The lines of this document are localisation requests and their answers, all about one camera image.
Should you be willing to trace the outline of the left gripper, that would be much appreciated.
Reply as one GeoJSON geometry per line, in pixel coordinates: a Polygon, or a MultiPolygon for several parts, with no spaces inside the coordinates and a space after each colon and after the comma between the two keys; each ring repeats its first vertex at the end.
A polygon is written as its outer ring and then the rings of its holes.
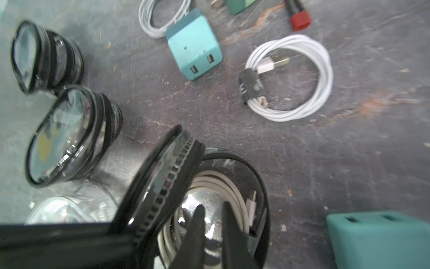
{"type": "Polygon", "coordinates": [[[134,248],[108,223],[2,225],[3,269],[132,269],[134,248]]]}

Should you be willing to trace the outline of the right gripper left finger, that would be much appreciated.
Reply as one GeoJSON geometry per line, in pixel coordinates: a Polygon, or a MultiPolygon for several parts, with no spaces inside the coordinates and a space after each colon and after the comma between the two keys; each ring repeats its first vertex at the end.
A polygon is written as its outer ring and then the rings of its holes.
{"type": "Polygon", "coordinates": [[[204,268],[204,247],[206,240],[204,217],[205,208],[203,205],[199,205],[194,211],[184,241],[169,269],[204,268]]]}

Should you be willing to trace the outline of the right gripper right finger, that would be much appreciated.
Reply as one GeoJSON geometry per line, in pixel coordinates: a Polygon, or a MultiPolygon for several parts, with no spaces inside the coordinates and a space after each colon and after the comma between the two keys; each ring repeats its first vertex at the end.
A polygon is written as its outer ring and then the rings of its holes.
{"type": "Polygon", "coordinates": [[[229,202],[222,205],[222,266],[224,269],[258,268],[229,202]]]}

